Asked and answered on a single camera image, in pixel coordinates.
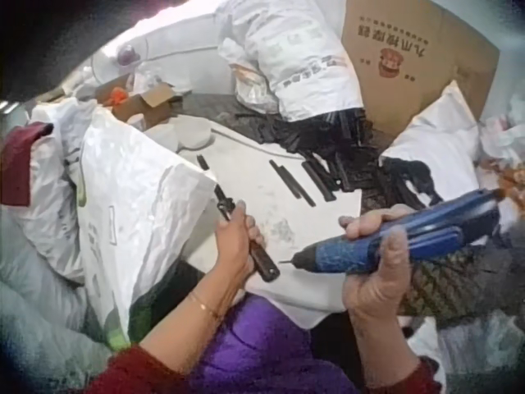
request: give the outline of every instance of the purple fabric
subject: purple fabric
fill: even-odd
[[[315,360],[308,332],[256,295],[233,308],[189,378],[199,393],[357,393],[343,371]]]

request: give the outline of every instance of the gold bracelet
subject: gold bracelet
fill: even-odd
[[[220,314],[218,314],[217,312],[215,312],[213,309],[211,309],[210,307],[208,307],[206,304],[204,304],[198,297],[195,293],[193,293],[192,291],[189,293],[189,298],[194,301],[195,303],[197,303],[199,306],[200,306],[200,309],[202,309],[204,312],[207,312],[208,314],[210,314],[214,319],[216,319],[217,321],[222,321],[222,316]]]

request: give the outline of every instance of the blue power tool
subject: blue power tool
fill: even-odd
[[[492,236],[500,221],[502,190],[475,190],[434,207],[385,222],[371,236],[349,241],[337,236],[306,247],[291,261],[311,273],[371,273],[379,264],[381,238],[396,225],[409,238],[411,260],[434,259],[455,252],[483,236]]]

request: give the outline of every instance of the hand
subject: hand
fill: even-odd
[[[219,256],[217,265],[239,281],[242,286],[253,272],[253,260],[249,256],[249,242],[255,241],[264,246],[264,238],[255,219],[246,215],[246,204],[239,201],[231,214],[231,220],[222,219],[215,231]]]
[[[401,218],[413,210],[398,204],[378,209],[360,218],[340,218],[351,240],[379,230],[384,220]],[[401,226],[392,227],[381,242],[381,261],[371,275],[349,275],[343,287],[343,302],[350,317],[359,321],[386,321],[396,317],[399,304],[410,284],[409,243]]]

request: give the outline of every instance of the white table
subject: white table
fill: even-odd
[[[267,240],[267,252],[274,261],[289,260],[303,247],[342,233],[337,219],[341,215],[357,217],[361,209],[361,190],[336,192],[337,200],[326,203],[321,192],[301,167],[298,155],[290,155],[276,144],[259,145],[252,140],[212,123],[215,140],[197,152],[180,155],[197,164],[202,154],[226,195],[243,199]],[[273,159],[285,165],[310,194],[317,206],[296,199],[269,164]],[[213,231],[219,212],[213,200],[200,218],[183,256],[189,264],[208,272],[217,259]],[[312,328],[329,313],[345,310],[341,301],[344,274],[311,274],[291,264],[280,266],[281,276],[265,283],[258,275],[251,277],[246,290],[268,298],[302,328]]]

